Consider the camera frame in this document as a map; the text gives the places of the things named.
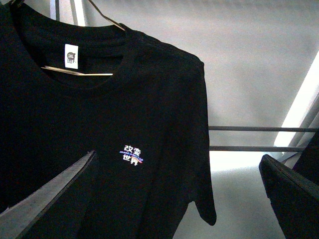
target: t-shirt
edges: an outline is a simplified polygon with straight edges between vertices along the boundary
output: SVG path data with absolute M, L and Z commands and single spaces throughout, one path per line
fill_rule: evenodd
M 100 169 L 78 238 L 172 238 L 192 201 L 215 224 L 196 56 L 124 24 L 69 25 L 25 4 L 1 6 L 0 22 L 0 186 L 9 206 L 96 150 Z M 66 44 L 78 46 L 75 71 L 113 75 L 41 69 L 65 68 Z

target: metal rod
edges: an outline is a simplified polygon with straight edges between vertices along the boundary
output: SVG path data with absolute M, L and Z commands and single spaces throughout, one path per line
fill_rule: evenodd
M 209 130 L 228 131 L 268 131 L 268 132 L 318 132 L 317 128 L 281 128 L 281 127 L 250 127 L 250 126 L 209 126 Z
M 302 152 L 306 147 L 210 146 L 210 151 Z

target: printed logo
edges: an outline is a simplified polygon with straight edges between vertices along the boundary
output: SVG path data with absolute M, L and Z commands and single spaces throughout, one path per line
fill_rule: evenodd
M 68 57 L 68 63 L 73 64 L 74 63 L 74 59 L 75 59 L 75 53 L 69 52 L 67 54 L 67 57 Z
M 138 163 L 143 163 L 143 159 L 140 158 L 142 153 L 138 148 L 134 148 L 130 145 L 125 145 L 124 150 L 120 151 L 123 154 L 123 160 L 131 162 L 134 166 Z

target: white label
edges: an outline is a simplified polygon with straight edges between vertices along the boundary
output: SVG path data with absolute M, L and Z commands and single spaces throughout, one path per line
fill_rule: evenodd
M 64 62 L 66 68 L 78 69 L 78 46 L 65 44 Z

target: black object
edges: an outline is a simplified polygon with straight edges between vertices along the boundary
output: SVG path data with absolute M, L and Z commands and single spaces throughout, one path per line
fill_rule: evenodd
M 319 132 L 317 132 L 303 151 L 293 170 L 319 185 Z
M 287 239 L 319 239 L 319 186 L 269 155 L 259 170 Z
M 95 151 L 0 214 L 0 238 L 76 238 L 98 170 Z

